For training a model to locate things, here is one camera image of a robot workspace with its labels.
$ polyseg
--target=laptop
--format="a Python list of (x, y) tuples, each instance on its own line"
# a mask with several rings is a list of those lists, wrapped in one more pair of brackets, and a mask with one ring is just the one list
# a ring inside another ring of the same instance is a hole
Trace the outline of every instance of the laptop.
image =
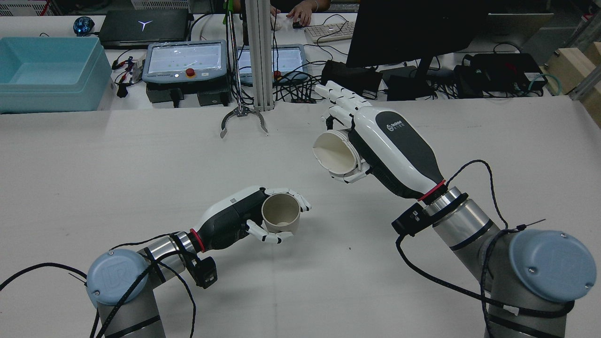
[(156, 42), (185, 41), (188, 10), (111, 10), (98, 34), (106, 49), (146, 49)]
[(515, 52), (516, 47), (522, 48), (540, 28), (545, 26), (553, 17), (553, 13), (534, 14), (488, 14), (481, 32), (472, 40), (469, 46), (458, 51), (471, 52)]

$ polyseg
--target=white tabletop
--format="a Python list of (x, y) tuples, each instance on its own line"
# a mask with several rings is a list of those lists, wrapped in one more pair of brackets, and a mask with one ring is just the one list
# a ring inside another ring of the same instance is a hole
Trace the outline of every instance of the white tabletop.
[[(434, 148), (450, 177), (471, 159), (490, 163), (511, 226), (563, 230), (601, 262), (601, 132), (568, 97), (382, 102)], [(414, 273), (390, 222), (413, 201), (374, 177), (345, 185), (311, 146), (328, 104), (278, 103), (258, 119), (230, 108), (0, 115), (0, 280), (36, 263), (86, 271), (108, 248), (196, 225), (213, 203), (250, 185), (289, 187), (313, 210), (280, 245), (252, 237), (209, 251), (219, 280), (192, 287), (195, 337), (481, 337), (480, 303)], [(500, 224), (483, 166), (453, 182)], [(478, 290), (427, 229), (404, 241), (424, 270)], [(187, 273), (185, 279), (192, 282)], [(187, 337), (191, 304), (177, 280), (155, 290), (168, 337)], [(568, 315), (567, 337), (601, 336), (595, 286)], [(0, 336), (82, 337), (94, 318), (81, 282), (44, 268), (0, 295)]]

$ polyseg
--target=white paper cup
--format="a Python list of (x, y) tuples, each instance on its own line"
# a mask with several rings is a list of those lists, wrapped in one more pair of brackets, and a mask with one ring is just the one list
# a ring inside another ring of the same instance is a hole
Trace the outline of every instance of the white paper cup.
[(353, 171), (361, 158), (349, 141), (347, 131), (326, 131), (313, 144), (313, 154), (330, 173), (343, 176)]
[(290, 194), (273, 194), (261, 207), (261, 214), (270, 232), (296, 232), (301, 217), (301, 206)]

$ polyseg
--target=blue joint cap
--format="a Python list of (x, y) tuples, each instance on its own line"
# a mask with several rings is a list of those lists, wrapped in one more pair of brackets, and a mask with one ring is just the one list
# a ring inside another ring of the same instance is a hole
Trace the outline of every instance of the blue joint cap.
[(576, 238), (551, 230), (525, 230), (509, 245), (513, 271), (535, 295), (555, 303), (583, 297), (593, 287), (593, 255)]
[[(146, 260), (131, 250), (111, 250), (98, 257), (90, 266), (87, 278), (88, 296), (94, 307), (98, 308), (98, 303), (116, 305), (146, 267)], [(148, 275), (127, 297), (126, 303), (138, 296), (147, 281)]]

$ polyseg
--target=laptop logo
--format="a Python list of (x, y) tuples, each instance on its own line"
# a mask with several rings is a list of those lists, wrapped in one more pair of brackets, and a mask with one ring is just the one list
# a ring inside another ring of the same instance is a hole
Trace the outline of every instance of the laptop logo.
[(142, 24), (142, 32), (143, 32), (143, 31), (144, 31), (144, 28), (146, 28), (146, 24), (148, 24), (148, 23), (151, 23), (151, 22), (152, 22), (152, 20), (151, 20), (151, 21), (148, 21), (148, 22), (141, 22), (141, 21), (138, 21), (138, 22)]

